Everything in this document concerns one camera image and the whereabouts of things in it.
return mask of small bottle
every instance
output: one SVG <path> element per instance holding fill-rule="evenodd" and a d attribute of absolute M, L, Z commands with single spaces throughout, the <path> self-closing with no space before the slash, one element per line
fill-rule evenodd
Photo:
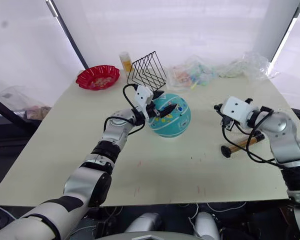
<path fill-rule="evenodd" d="M 129 56 L 129 53 L 127 51 L 123 51 L 119 54 L 123 70 L 125 71 L 126 76 L 129 76 L 130 71 L 132 71 L 134 68 L 132 67 L 131 58 Z"/>

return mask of wire rack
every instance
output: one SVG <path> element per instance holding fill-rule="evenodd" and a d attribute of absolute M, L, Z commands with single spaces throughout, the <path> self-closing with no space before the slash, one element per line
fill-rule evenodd
<path fill-rule="evenodd" d="M 166 77 L 156 51 L 153 51 L 132 63 L 127 83 L 144 85 L 155 91 L 166 84 Z"/>

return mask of teal basketball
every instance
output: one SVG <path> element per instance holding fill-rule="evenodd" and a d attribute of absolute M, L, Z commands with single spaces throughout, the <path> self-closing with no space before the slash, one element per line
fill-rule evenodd
<path fill-rule="evenodd" d="M 187 102 L 180 96 L 167 93 L 153 100 L 155 108 L 162 111 L 168 105 L 176 104 L 175 109 L 165 117 L 152 117 L 150 128 L 164 138 L 174 138 L 182 134 L 191 121 L 191 111 Z"/>

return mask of red bowl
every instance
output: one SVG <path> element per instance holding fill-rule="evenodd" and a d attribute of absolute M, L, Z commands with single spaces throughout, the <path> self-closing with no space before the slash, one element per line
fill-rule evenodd
<path fill-rule="evenodd" d="M 118 80 L 120 70 L 110 65 L 93 66 L 82 73 L 76 79 L 80 88 L 90 90 L 102 90 L 111 87 Z"/>

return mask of white table surface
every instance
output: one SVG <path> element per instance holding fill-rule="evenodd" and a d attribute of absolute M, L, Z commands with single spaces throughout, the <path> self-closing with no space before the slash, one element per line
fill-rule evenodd
<path fill-rule="evenodd" d="M 129 108 L 122 77 L 102 91 L 73 83 L 60 97 L 0 184 L 0 205 L 36 206 L 59 198 L 69 175 L 96 146 L 106 117 Z M 133 90 L 128 95 L 133 99 Z M 146 126 L 129 136 L 112 174 L 104 206 L 256 201 L 287 198 L 280 171 L 254 163 L 241 151 L 225 158 L 225 144 L 214 105 L 228 96 L 289 113 L 300 121 L 269 80 L 251 84 L 244 77 L 215 79 L 181 95 L 192 120 L 177 138 L 162 138 Z M 237 131 L 230 137 L 242 137 Z M 266 139 L 251 151 L 272 158 Z"/>

